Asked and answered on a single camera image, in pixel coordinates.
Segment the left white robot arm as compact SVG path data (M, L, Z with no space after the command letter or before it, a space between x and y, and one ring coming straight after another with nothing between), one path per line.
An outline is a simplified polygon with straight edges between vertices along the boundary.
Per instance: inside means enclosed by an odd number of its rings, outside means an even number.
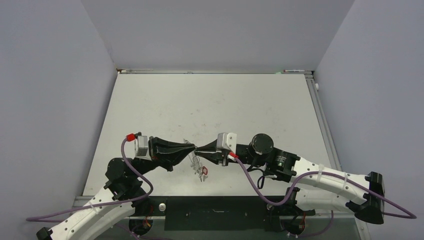
M56 224L41 228L38 240L93 240L123 218L145 214L154 191L145 174L158 167L171 172L195 149L193 143L131 133L121 143L121 157L109 161L105 185L85 205L27 221Z

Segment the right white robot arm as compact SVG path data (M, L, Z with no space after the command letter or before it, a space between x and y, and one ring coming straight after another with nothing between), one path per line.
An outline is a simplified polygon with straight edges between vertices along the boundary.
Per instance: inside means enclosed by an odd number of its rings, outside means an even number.
M265 178L314 187L301 198L292 194L283 199L282 207L289 214L300 209L335 210L353 213L366 223L384 223L384 203L379 197L385 195L385 187L378 172L351 174L313 163L276 148L265 133L256 134L249 144L238 143L235 133L220 133L215 141L197 147L194 155L222 166L241 162L249 166L247 172L263 167Z

